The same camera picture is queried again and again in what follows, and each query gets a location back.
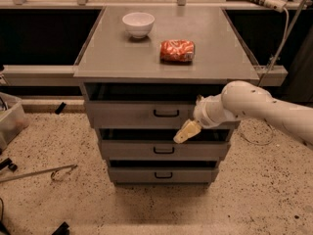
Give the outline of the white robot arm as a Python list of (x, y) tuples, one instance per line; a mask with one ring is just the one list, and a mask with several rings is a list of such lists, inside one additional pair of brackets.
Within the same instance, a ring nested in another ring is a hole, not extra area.
[(244, 118), (263, 120), (303, 145), (313, 146), (313, 109), (281, 101), (261, 87), (245, 81), (232, 81), (216, 96), (200, 96), (196, 101), (193, 119), (188, 119), (173, 140), (183, 143), (225, 122)]

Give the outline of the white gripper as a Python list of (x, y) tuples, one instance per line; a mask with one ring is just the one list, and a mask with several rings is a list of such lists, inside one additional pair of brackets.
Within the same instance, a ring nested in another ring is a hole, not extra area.
[(220, 94), (208, 97), (199, 95), (193, 117), (194, 120), (188, 119), (177, 131), (173, 138), (175, 143), (184, 143), (188, 139), (198, 135), (201, 132), (201, 128), (209, 129), (225, 122), (239, 120), (233, 113), (224, 108)]

